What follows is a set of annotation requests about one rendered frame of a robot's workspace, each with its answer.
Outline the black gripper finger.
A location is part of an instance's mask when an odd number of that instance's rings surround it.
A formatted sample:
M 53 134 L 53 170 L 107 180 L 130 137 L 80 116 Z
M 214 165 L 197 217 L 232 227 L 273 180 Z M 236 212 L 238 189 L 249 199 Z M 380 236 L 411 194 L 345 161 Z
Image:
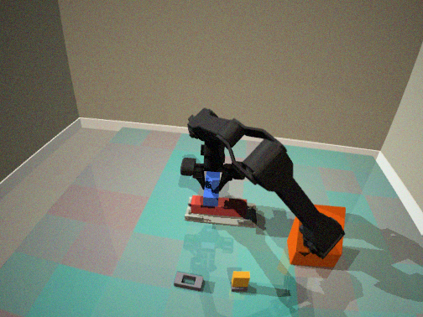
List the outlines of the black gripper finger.
M 228 181 L 232 181 L 232 177 L 227 177 L 224 176 L 224 173 L 222 173 L 222 177 L 220 180 L 220 184 L 219 184 L 219 191 L 222 190 L 223 186 L 228 182 Z
M 197 181 L 200 183 L 202 189 L 205 189 L 205 175 L 204 175 L 204 171 L 202 171 L 201 176 L 199 175 L 192 175 L 192 177 L 194 179 L 197 179 Z

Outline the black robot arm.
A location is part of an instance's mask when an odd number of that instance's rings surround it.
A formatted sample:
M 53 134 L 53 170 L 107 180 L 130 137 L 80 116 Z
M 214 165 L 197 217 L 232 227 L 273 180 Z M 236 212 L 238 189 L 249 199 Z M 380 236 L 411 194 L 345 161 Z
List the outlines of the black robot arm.
M 309 247 L 311 254 L 324 259 L 344 237 L 339 222 L 320 213 L 296 183 L 293 162 L 278 139 L 262 128 L 245 126 L 236 118 L 220 118 L 210 108 L 203 108 L 187 119 L 189 136 L 205 141 L 201 145 L 201 155 L 204 155 L 204 148 L 211 153 L 220 153 L 227 148 L 233 165 L 241 174 L 253 184 L 278 195 L 302 223 L 303 245 Z M 246 157 L 241 167 L 235 160 L 232 147 L 244 135 L 263 141 Z

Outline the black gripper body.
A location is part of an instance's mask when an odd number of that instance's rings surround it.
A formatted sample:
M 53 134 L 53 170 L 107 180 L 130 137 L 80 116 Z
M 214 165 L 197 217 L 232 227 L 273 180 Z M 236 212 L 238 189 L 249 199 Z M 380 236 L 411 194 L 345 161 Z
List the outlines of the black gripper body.
M 244 180 L 241 174 L 233 165 L 223 164 L 224 150 L 220 153 L 211 153 L 204 148 L 204 164 L 196 164 L 195 158 L 183 158 L 180 166 L 180 174 L 185 176 L 199 175 L 202 171 L 222 172 L 224 176 Z

